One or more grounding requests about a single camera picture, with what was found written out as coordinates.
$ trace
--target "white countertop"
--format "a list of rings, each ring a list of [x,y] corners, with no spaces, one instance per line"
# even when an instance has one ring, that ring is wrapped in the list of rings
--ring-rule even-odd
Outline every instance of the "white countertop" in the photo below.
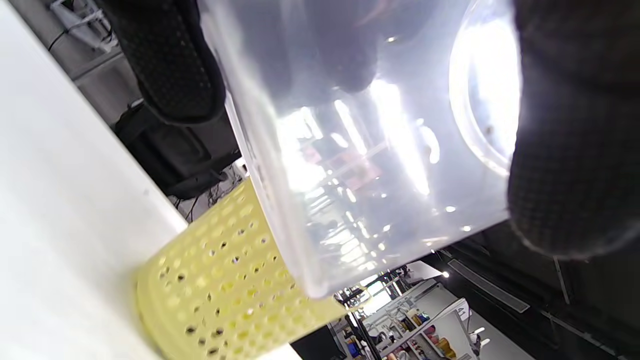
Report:
[[[132,272],[186,222],[6,0],[0,37],[0,359],[160,359]]]

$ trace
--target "yellow perforated basket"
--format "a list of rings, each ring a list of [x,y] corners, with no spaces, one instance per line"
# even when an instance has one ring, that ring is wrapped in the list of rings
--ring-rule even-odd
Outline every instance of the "yellow perforated basket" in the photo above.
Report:
[[[145,264],[136,293],[142,322],[169,360],[252,359],[346,313],[296,286],[251,181]]]

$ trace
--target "hole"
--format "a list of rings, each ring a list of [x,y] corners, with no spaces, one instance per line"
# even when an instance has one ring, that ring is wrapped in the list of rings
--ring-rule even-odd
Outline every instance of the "hole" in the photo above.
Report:
[[[214,332],[211,333],[211,337],[212,338],[219,338],[224,333],[225,333],[224,328],[218,327]]]
[[[207,356],[214,356],[218,353],[218,351],[220,351],[219,348],[217,347],[212,347],[209,350],[207,350]]]
[[[227,291],[230,291],[233,288],[234,288],[234,283],[232,283],[230,281],[229,282],[225,282],[224,284],[220,285],[220,290],[223,293],[226,293]]]

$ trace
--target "transparent plastic box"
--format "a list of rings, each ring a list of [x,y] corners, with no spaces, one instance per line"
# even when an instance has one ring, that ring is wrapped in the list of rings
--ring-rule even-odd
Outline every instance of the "transparent plastic box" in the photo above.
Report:
[[[507,219],[506,0],[200,0],[289,271],[323,297]]]

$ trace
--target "fluorescent light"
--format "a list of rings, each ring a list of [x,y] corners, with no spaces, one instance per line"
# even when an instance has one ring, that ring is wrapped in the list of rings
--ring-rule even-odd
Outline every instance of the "fluorescent light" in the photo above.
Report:
[[[347,143],[347,140],[345,140],[342,135],[331,133],[331,138],[333,139],[333,141],[335,141],[336,144],[338,144],[339,147],[343,147],[345,149],[349,147],[349,143]]]
[[[353,118],[349,112],[349,108],[344,104],[344,102],[340,100],[336,100],[333,102],[336,111],[338,111],[338,115],[340,115],[340,119],[342,119],[342,123],[344,124],[344,128],[347,130],[347,134],[351,138],[351,142],[356,147],[356,150],[360,155],[364,155],[367,153],[367,147],[364,145],[364,141],[362,141],[362,137],[356,129],[355,123],[353,122]]]

